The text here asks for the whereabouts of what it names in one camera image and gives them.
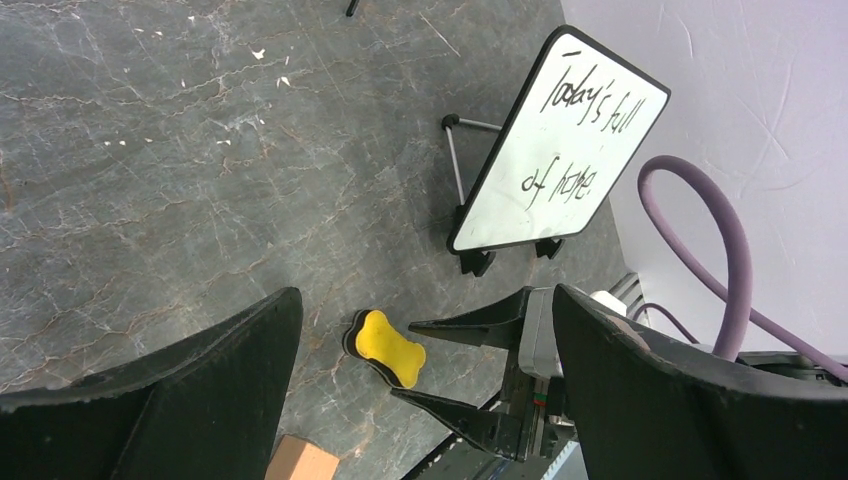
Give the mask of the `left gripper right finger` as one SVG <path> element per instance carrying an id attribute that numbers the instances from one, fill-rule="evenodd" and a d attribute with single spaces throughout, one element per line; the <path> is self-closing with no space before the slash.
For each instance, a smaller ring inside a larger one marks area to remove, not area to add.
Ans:
<path id="1" fill-rule="evenodd" d="M 847 391 L 733 363 L 554 289 L 568 414 L 592 479 L 843 479 Z"/>

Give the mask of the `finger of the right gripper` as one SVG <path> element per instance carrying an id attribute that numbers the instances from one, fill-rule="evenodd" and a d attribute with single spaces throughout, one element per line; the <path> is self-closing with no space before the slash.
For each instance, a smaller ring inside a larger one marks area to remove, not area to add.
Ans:
<path id="1" fill-rule="evenodd" d="M 424 410 L 478 450 L 508 460 L 524 460 L 519 452 L 522 423 L 517 417 L 413 390 L 392 389 L 391 395 Z"/>
<path id="2" fill-rule="evenodd" d="M 453 343 L 515 350 L 520 343 L 532 291 L 532 287 L 523 287 L 493 304 L 455 317 L 413 322 L 408 330 Z"/>

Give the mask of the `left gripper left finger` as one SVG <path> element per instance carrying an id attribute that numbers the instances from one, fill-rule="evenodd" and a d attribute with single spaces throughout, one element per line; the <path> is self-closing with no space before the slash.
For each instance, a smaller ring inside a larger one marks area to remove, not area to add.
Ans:
<path id="1" fill-rule="evenodd" d="M 1 398 L 5 479 L 261 479 L 298 351 L 280 289 L 205 330 L 59 388 Z"/>

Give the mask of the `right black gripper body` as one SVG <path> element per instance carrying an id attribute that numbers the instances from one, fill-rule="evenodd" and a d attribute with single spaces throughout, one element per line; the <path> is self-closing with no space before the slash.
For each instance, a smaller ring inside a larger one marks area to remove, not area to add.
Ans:
<path id="1" fill-rule="evenodd" d="M 562 362 L 553 331 L 553 288 L 532 288 L 519 317 L 517 340 L 509 348 L 502 385 L 507 413 L 518 419 L 514 458 L 553 458 L 558 446 L 574 438 L 567 416 Z"/>

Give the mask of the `yellow bone-shaped eraser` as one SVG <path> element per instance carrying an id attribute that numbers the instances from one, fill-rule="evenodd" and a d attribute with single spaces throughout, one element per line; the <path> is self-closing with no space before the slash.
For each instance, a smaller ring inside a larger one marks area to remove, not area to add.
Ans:
<path id="1" fill-rule="evenodd" d="M 380 310 L 360 310 L 343 336 L 347 355 L 366 362 L 392 388 L 412 389 L 425 366 L 425 348 L 408 340 Z"/>

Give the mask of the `white whiteboard black frame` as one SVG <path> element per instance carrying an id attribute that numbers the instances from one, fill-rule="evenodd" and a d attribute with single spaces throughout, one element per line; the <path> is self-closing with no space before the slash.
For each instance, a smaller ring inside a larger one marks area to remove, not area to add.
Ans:
<path id="1" fill-rule="evenodd" d="M 648 73 L 572 25 L 545 40 L 502 125 L 449 114 L 497 138 L 473 186 L 458 191 L 446 247 L 482 276 L 499 249 L 553 259 L 581 233 L 671 98 Z"/>

